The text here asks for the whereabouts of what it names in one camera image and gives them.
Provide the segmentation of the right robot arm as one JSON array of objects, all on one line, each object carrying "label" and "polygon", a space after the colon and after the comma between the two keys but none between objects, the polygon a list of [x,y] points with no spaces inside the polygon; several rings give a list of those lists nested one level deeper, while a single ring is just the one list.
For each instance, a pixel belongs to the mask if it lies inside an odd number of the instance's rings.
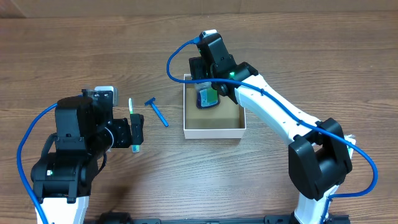
[{"label": "right robot arm", "polygon": [[190,41],[199,57],[190,58],[191,84],[205,84],[257,115],[288,147],[289,177],[299,191],[290,223],[336,223],[331,197],[352,171],[354,139],[332,118],[320,121],[288,102],[247,62],[236,63],[216,30]]}]

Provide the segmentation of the green white soap packet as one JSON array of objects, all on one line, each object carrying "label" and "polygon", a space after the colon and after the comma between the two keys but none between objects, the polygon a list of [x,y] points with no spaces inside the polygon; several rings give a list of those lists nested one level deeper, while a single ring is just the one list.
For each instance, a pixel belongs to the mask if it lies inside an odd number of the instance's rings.
[{"label": "green white soap packet", "polygon": [[[344,136],[345,140],[350,142],[352,145],[356,144],[356,136],[354,134],[348,134]],[[347,146],[349,157],[352,158],[354,149],[351,146]]]}]

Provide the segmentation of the clear soap pump bottle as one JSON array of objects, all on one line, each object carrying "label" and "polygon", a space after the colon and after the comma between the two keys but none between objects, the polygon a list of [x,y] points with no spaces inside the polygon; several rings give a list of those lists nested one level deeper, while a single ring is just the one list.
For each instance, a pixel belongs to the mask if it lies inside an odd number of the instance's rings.
[{"label": "clear soap pump bottle", "polygon": [[198,109],[208,109],[219,105],[219,94],[212,88],[211,82],[196,83],[194,88],[197,92],[196,106]]}]

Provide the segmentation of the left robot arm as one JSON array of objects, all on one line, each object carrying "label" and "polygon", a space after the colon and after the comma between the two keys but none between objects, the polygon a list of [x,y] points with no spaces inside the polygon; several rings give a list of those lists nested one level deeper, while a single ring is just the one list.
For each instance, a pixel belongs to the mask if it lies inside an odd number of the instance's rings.
[{"label": "left robot arm", "polygon": [[112,148],[139,146],[144,141],[144,117],[130,113],[113,117],[114,92],[83,90],[78,96],[58,100],[56,132],[33,166],[38,223],[83,223],[94,178],[104,169]]}]

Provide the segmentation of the green white toothbrush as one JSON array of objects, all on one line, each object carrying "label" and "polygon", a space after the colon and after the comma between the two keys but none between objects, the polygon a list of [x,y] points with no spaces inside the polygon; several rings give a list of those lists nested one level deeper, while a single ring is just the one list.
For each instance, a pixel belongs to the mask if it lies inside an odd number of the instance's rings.
[{"label": "green white toothbrush", "polygon": [[[132,98],[128,99],[128,107],[129,107],[129,113],[133,114],[133,102]],[[140,145],[132,145],[132,152],[133,153],[138,153],[140,151]]]}]

